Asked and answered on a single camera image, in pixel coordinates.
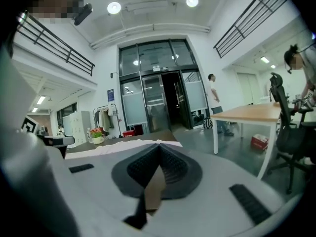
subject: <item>white table leg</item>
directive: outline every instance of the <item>white table leg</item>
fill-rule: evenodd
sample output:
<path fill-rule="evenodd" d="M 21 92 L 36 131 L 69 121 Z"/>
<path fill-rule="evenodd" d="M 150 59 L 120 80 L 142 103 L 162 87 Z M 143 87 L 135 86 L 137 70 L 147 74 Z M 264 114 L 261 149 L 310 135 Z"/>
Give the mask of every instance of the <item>white table leg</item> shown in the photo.
<path fill-rule="evenodd" d="M 240 137 L 243 138 L 243 123 L 240 123 Z"/>
<path fill-rule="evenodd" d="M 213 139 L 214 139 L 214 154 L 218 154 L 218 135 L 217 135 L 217 122 L 215 119 L 211 119 L 213 123 Z"/>
<path fill-rule="evenodd" d="M 276 129 L 277 129 L 277 123 L 273 123 L 271 125 L 271 127 L 270 127 L 269 144 L 268 144 L 268 148 L 267 148 L 267 151 L 266 151 L 265 159 L 263 160 L 263 164 L 261 166 L 259 175 L 257 177 L 258 179 L 262 179 L 264 173 L 266 172 L 268 163 L 270 161 L 273 145 L 274 145 L 275 139 L 276 139 Z"/>

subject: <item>black and white bag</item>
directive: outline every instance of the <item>black and white bag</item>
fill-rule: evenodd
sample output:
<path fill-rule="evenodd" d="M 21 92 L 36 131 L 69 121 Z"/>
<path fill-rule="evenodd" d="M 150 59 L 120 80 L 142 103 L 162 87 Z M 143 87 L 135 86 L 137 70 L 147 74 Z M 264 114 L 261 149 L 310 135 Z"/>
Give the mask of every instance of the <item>black and white bag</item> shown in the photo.
<path fill-rule="evenodd" d="M 213 123 L 212 123 L 211 118 L 205 118 L 205 119 L 203 120 L 203 128 L 204 128 L 204 129 L 213 128 Z"/>

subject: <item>black hair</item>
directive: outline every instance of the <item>black hair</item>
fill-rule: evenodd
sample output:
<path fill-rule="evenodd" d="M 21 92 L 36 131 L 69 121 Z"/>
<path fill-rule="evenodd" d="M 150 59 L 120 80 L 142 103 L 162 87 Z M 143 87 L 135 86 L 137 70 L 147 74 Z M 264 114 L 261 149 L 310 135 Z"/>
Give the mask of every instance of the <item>black hair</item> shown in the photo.
<path fill-rule="evenodd" d="M 297 50 L 298 50 L 298 46 L 297 44 L 295 44 L 295 45 L 291 45 L 290 49 L 284 53 L 284 61 L 286 62 L 287 65 L 290 66 L 293 56 L 298 53 Z"/>

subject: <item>red box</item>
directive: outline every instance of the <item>red box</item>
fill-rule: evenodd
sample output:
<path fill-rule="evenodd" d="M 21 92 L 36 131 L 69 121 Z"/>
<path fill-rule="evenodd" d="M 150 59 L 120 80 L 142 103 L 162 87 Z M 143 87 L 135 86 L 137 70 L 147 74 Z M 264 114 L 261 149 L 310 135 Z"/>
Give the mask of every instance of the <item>red box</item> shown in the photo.
<path fill-rule="evenodd" d="M 135 130 L 123 132 L 123 137 L 132 137 L 135 136 Z"/>
<path fill-rule="evenodd" d="M 251 137 L 250 145 L 252 148 L 265 150 L 268 147 L 269 139 L 261 134 L 255 134 Z"/>

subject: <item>black office chair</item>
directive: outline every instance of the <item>black office chair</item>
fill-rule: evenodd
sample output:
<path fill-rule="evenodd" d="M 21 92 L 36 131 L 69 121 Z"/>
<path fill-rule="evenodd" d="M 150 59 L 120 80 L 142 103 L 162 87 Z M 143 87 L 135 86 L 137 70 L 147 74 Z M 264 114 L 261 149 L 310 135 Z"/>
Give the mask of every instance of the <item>black office chair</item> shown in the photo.
<path fill-rule="evenodd" d="M 281 128 L 276 139 L 277 149 L 281 152 L 278 153 L 277 157 L 281 157 L 285 160 L 284 163 L 277 166 L 271 167 L 268 170 L 268 175 L 272 173 L 272 170 L 289 167 L 290 168 L 290 183 L 286 193 L 292 193 L 294 168 L 311 174 L 311 169 L 300 164 L 298 161 L 304 157 L 307 152 L 316 153 L 316 122 L 304 122 L 305 114 L 312 112 L 313 109 L 290 109 L 288 107 L 287 99 L 285 96 L 284 88 L 282 86 L 282 77 L 276 73 L 271 73 L 271 87 L 273 88 L 273 94 L 276 95 L 276 100 L 279 102 L 281 107 Z M 291 127 L 291 115 L 295 113 L 301 113 L 302 119 L 298 128 Z M 289 157 L 282 153 L 288 153 L 292 155 Z"/>

